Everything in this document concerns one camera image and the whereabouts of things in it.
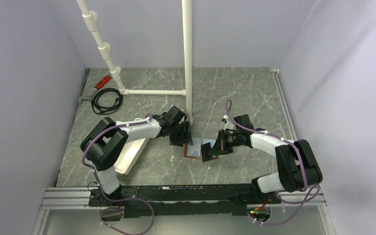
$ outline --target light purple wall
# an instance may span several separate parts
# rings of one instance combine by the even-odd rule
[[[280,71],[337,234],[376,234],[376,0],[318,0]]]
[[[51,0],[87,67],[105,68],[74,0]],[[278,68],[315,0],[193,0],[196,67]],[[183,67],[181,0],[88,0],[121,67]]]
[[[84,71],[48,0],[0,0],[0,235],[32,233]]]

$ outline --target marble floor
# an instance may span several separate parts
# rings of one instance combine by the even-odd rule
[[[91,69],[83,94],[87,94],[107,73],[107,69]],[[130,89],[181,90],[185,86],[183,68],[122,69],[123,84]],[[234,116],[248,114],[254,127],[261,127],[288,139],[291,133],[284,117],[276,83],[269,68],[194,68],[192,137],[216,138],[222,128],[225,102],[233,101]],[[116,87],[109,81],[106,87]],[[110,94],[100,103],[109,104]],[[161,114],[175,105],[185,108],[185,97],[177,95],[128,95],[113,120],[129,121],[146,113]],[[102,116],[92,112],[89,101],[78,106],[70,140],[64,155],[57,187],[86,186],[94,181],[89,168],[81,164],[80,144]],[[168,137],[150,139],[128,175],[117,177],[123,185],[187,185],[249,183],[252,179],[277,171],[270,155],[237,147],[231,155],[203,163],[184,158],[184,150],[170,146]]]

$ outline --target black mounting base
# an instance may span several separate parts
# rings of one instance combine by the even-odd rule
[[[250,184],[232,185],[183,185],[183,186],[122,186],[124,198],[138,197],[148,201],[155,215],[218,214],[247,215],[248,204],[263,204],[267,198],[270,204],[279,204],[274,193],[253,196]],[[119,203],[106,201],[99,189],[93,189],[90,207],[114,207]],[[124,218],[150,216],[145,203],[131,200],[123,202]]]

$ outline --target coiled black cable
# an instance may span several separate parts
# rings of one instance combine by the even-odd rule
[[[118,95],[118,97],[116,97],[116,99],[115,99],[115,103],[110,107],[100,105],[98,103],[98,100],[100,99],[100,97],[103,94],[108,93],[108,92],[114,92]],[[109,114],[116,112],[121,107],[121,105],[123,103],[123,95],[115,88],[105,88],[105,89],[100,90],[99,92],[97,92],[93,95],[91,103],[92,103],[93,112],[95,114],[109,115]]]

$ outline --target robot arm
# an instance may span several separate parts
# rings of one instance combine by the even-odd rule
[[[294,192],[304,188],[302,170],[305,171],[308,186],[319,184],[322,181],[322,173],[316,162],[315,156],[309,143],[306,140],[291,141],[299,150],[303,165],[299,165],[298,157],[291,145],[284,143],[269,135],[256,134],[243,129],[227,129],[227,126],[234,128],[227,117],[223,122],[226,129],[218,132],[215,145],[204,144],[201,146],[202,154],[224,155],[233,152],[233,147],[245,145],[249,148],[262,150],[276,158],[278,172],[258,177],[252,180],[252,192],[254,196],[274,191],[286,190]],[[240,125],[252,130],[254,129],[248,115],[235,117],[234,120]]]
[[[153,115],[145,120],[114,122],[111,118],[103,118],[97,126],[81,143],[81,150],[84,152],[90,142],[107,128],[115,125],[122,125],[103,135],[89,149],[87,160],[95,167],[95,172],[104,191],[111,199],[121,197],[121,185],[116,177],[114,164],[126,143],[144,139],[169,136],[171,145],[183,146],[184,143],[192,143],[190,122],[182,121],[186,118],[184,112],[173,106],[168,112],[161,115]]]

